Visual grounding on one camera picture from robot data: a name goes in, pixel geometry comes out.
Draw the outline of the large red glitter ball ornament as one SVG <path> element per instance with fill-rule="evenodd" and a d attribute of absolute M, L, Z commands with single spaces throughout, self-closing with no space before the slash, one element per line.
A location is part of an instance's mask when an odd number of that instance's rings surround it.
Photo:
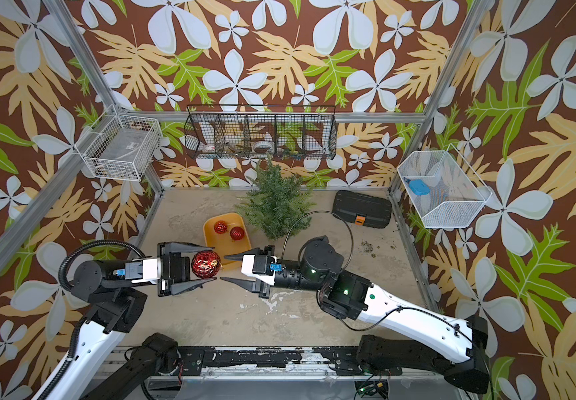
<path fill-rule="evenodd" d="M 191 271 L 198 278 L 214 278 L 221 270 L 221 258 L 213 250 L 198 252 L 191 260 Z"/>

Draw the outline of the red grid-textured ball ornament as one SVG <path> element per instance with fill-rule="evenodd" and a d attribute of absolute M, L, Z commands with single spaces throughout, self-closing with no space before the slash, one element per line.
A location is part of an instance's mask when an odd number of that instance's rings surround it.
<path fill-rule="evenodd" d="M 219 220 L 219 221 L 215 222 L 213 229 L 214 229 L 215 233 L 217 233 L 217 234 L 227 233 L 229 230 L 228 223 L 223 221 L 223 220 Z"/>

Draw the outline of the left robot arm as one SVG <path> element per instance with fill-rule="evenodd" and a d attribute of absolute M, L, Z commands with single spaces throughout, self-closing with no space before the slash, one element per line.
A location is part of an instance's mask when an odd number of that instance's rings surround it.
<path fill-rule="evenodd" d="M 130 250 L 132 260 L 91 260 L 68 270 L 75 259 L 99 246 Z M 168 242 L 148 258 L 132 243 L 94 240 L 68 254 L 58 269 L 58 282 L 66 293 L 91 305 L 76 324 L 70 345 L 36 399 L 124 399 L 146 380 L 179 370 L 178 344 L 161 333 L 149 336 L 128 360 L 93 390 L 87 387 L 116 346 L 136 325 L 147 296 L 141 288 L 153 285 L 161 297 L 176 296 L 202 287 L 207 279 L 191 278 L 191 255 L 205 251 L 194 243 Z"/>

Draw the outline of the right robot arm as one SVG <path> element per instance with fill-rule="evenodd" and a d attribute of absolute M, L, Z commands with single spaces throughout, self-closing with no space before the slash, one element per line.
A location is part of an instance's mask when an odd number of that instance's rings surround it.
<path fill-rule="evenodd" d="M 478 316 L 453 318 L 402 300 L 345 269 L 326 236 L 306 242 L 296 261 L 276 257 L 272 246 L 229 256 L 241 262 L 233 283 L 265 298 L 271 288 L 313 291 L 320 309 L 345 323 L 366 324 L 356 361 L 366 373 L 412 368 L 438 373 L 452 386 L 483 395 L 491 388 L 488 329 Z"/>

